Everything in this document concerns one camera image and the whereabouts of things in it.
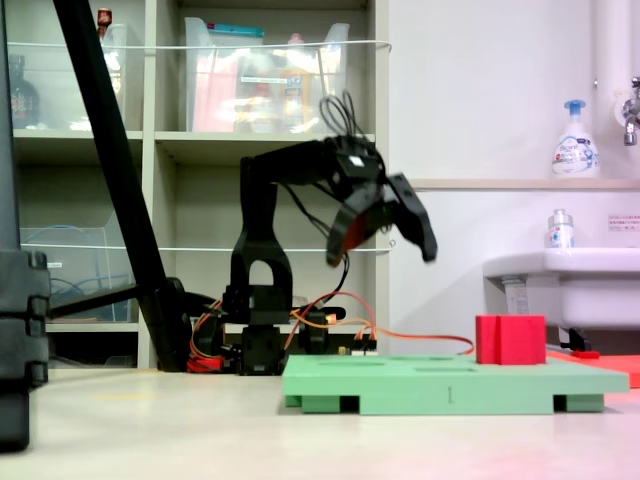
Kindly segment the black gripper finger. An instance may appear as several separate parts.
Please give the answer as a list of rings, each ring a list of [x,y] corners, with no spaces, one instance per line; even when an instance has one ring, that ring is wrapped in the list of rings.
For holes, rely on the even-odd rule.
[[[327,240],[327,264],[337,266],[349,251],[392,224],[391,203],[378,194],[353,194],[340,207]]]
[[[406,240],[420,249],[425,263],[435,261],[438,245],[424,205],[403,174],[389,176],[388,182],[397,199],[392,208],[394,225]]]

